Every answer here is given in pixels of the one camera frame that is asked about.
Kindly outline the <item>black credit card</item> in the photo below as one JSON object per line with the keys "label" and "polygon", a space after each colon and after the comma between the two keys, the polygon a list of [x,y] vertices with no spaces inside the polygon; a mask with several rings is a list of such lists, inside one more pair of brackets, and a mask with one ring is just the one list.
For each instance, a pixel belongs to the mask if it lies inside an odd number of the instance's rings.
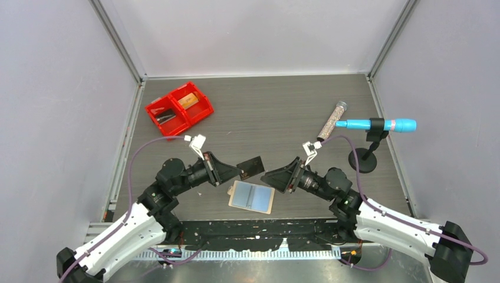
{"label": "black credit card", "polygon": [[265,171],[261,156],[253,157],[236,165],[241,170],[240,180],[247,180]]}

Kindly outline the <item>beige leather card holder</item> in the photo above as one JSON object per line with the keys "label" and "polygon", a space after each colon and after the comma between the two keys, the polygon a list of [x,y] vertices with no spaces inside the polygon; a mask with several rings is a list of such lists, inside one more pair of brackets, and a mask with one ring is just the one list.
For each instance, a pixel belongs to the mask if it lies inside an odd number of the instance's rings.
{"label": "beige leather card holder", "polygon": [[228,189],[228,206],[270,215],[275,189],[236,180]]}

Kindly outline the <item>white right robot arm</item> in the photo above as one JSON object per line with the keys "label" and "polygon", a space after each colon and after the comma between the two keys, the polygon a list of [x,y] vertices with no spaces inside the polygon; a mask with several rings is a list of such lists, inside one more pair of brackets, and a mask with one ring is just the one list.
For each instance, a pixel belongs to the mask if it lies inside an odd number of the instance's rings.
{"label": "white right robot arm", "polygon": [[299,157],[261,180],[281,193],[302,189],[329,201],[342,241],[379,243],[420,261],[446,282],[465,282],[473,252],[459,225],[447,221],[440,226],[363,200],[341,169],[332,167],[320,176]]}

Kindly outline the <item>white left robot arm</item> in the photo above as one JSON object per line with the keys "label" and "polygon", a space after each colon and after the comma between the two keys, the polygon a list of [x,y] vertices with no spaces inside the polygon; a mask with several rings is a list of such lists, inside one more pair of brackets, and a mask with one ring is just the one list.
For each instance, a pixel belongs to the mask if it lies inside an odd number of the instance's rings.
{"label": "white left robot arm", "polygon": [[162,242],[176,243],[182,224],[172,213],[177,196],[204,183],[217,187],[240,175],[238,167],[204,152],[193,165],[166,160],[154,182],[106,230],[77,249],[56,256],[60,282],[106,282],[141,252]]}

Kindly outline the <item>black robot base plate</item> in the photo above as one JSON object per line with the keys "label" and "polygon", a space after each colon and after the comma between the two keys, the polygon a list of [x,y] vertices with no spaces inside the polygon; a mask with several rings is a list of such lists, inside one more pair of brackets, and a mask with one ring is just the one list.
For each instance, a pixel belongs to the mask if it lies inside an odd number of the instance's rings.
{"label": "black robot base plate", "polygon": [[276,251],[287,242],[292,251],[325,251],[329,245],[360,240],[336,219],[261,219],[183,221],[167,233],[163,245],[183,245],[189,251]]}

